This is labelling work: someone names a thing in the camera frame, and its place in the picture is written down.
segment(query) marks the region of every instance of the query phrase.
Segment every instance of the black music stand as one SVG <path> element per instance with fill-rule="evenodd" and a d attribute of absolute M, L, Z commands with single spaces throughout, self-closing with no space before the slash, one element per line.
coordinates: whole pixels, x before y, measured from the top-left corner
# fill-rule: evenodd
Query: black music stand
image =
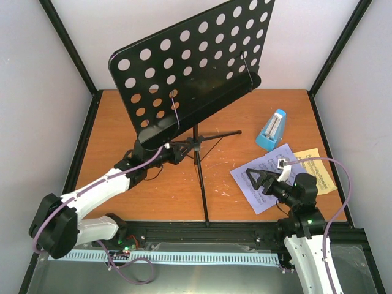
<path fill-rule="evenodd" d="M 200 164 L 198 123 L 258 87 L 259 61 L 274 1 L 232 0 L 116 51 L 109 70 L 138 139 L 155 150 L 177 142 L 194 149 L 194 164 L 209 224 Z"/>

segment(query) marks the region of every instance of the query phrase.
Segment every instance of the black metal frame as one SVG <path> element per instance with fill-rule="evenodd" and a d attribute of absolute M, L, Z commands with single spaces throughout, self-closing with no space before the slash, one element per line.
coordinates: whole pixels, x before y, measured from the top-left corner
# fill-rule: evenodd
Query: black metal frame
<path fill-rule="evenodd" d="M 318 74 L 312 88 L 308 91 L 309 99 L 312 105 L 312 109 L 316 118 L 320 134 L 322 136 L 323 144 L 326 149 L 327 156 L 332 157 L 331 149 L 328 144 L 328 140 L 323 129 L 323 125 L 317 110 L 317 106 L 314 101 L 314 97 L 318 90 L 321 88 L 322 83 L 331 71 L 334 63 L 339 57 L 340 53 L 344 49 L 350 36 L 354 32 L 356 26 L 360 22 L 362 16 L 366 12 L 372 0 L 359 0 L 358 5 L 353 11 L 349 21 L 343 29 L 340 37 L 338 38 L 335 46 L 333 47 L 329 57 L 323 65 L 320 73 Z M 93 94 L 92 102 L 88 111 L 88 115 L 83 127 L 80 139 L 78 142 L 77 150 L 73 157 L 72 165 L 69 170 L 69 174 L 64 186 L 63 193 L 71 192 L 75 189 L 76 182 L 81 169 L 81 164 L 86 152 L 89 136 L 94 124 L 97 109 L 99 106 L 102 91 L 98 91 L 94 86 L 94 83 L 89 76 L 86 67 L 84 66 L 78 52 L 73 45 L 64 25 L 61 22 L 53 4 L 50 0 L 40 0 L 42 7 L 48 15 L 53 27 L 60 36 L 65 48 L 67 49 L 72 61 L 77 67 L 82 79 L 85 81 L 86 86 Z M 344 191 L 342 189 L 341 182 L 336 170 L 336 167 L 331 163 L 333 176 L 336 181 L 336 185 L 339 191 L 342 202 L 344 201 Z M 376 267 L 373 255 L 366 238 L 365 232 L 362 229 L 353 228 L 353 221 L 350 215 L 350 211 L 347 208 L 345 210 L 347 218 L 346 223 L 333 224 L 331 226 L 330 238 L 333 244 L 357 244 L 363 247 L 366 260 L 370 267 L 372 277 L 379 293 L 385 293 L 383 284 Z M 282 248 L 272 242 L 272 236 L 274 232 L 275 223 L 210 223 L 209 227 L 206 227 L 205 222 L 202 223 L 176 223 L 176 222 L 128 222 L 130 227 L 135 227 L 135 230 L 143 232 L 145 236 L 144 242 L 193 242 L 193 243 L 238 243 L 247 244 L 248 246 L 255 247 L 257 249 L 268 249 L 273 252 L 283 253 Z M 37 254 L 33 254 L 30 261 L 28 270 L 24 277 L 23 283 L 19 293 L 27 293 L 34 268 L 38 259 Z"/>

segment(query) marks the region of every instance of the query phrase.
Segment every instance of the table surface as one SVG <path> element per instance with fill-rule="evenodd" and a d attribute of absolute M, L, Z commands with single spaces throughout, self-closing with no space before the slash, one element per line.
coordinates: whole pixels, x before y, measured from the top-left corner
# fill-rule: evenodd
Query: table surface
<path fill-rule="evenodd" d="M 319 129 L 305 90 L 255 90 L 199 124 L 201 135 L 242 130 L 226 137 L 203 159 L 206 199 L 210 221 L 277 221 L 285 217 L 275 206 L 256 215 L 230 175 L 240 165 L 263 156 L 255 139 L 260 129 L 278 109 L 287 113 L 285 133 L 280 145 L 288 143 L 293 152 L 318 148 L 326 156 Z M 177 140 L 192 136 L 192 130 Z M 117 91 L 104 91 L 92 128 L 77 188 L 101 177 L 132 149 L 136 133 Z M 201 156 L 217 141 L 202 143 Z M 329 164 L 325 164 L 332 177 Z M 147 178 L 159 170 L 149 170 Z M 329 220 L 341 206 L 337 191 L 317 197 L 317 206 Z M 203 203 L 193 160 L 179 165 L 165 164 L 152 181 L 113 197 L 92 211 L 88 218 L 115 213 L 127 221 L 203 221 Z M 342 213 L 339 221 L 345 221 Z"/>

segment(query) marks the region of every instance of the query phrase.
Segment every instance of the purple paper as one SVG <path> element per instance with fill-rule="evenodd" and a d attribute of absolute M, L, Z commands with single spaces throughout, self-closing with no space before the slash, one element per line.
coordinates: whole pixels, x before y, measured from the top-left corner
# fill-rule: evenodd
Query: purple paper
<path fill-rule="evenodd" d="M 246 170 L 253 168 L 255 170 L 268 170 L 270 172 L 280 173 L 281 171 L 277 169 L 277 160 L 281 157 L 288 158 L 290 161 L 297 160 L 288 144 L 285 144 L 265 154 L 265 156 L 259 157 L 230 172 L 256 214 L 262 213 L 274 206 L 276 204 L 276 197 L 273 195 L 264 195 L 262 193 L 263 188 L 260 188 L 258 191 L 253 190 L 251 181 L 246 175 Z M 292 165 L 292 172 L 286 182 L 290 185 L 293 184 L 295 176 L 299 173 L 306 173 L 306 170 L 300 164 Z"/>

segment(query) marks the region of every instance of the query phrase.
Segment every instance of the black cable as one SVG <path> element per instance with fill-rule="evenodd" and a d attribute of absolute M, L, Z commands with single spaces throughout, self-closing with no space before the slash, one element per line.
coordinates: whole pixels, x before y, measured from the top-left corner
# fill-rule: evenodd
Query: black cable
<path fill-rule="evenodd" d="M 286 216 L 288 216 L 288 217 L 290 217 L 280 206 L 279 206 L 279 200 L 277 199 L 276 200 L 276 207 L 280 210 L 280 211 L 282 211 Z"/>
<path fill-rule="evenodd" d="M 158 174 L 155 177 L 153 177 L 151 179 L 145 179 L 145 181 L 152 181 L 152 180 L 156 179 L 160 175 L 160 173 L 162 173 L 162 170 L 164 170 L 164 166 L 163 165 L 160 166 L 160 170 L 159 170 Z"/>

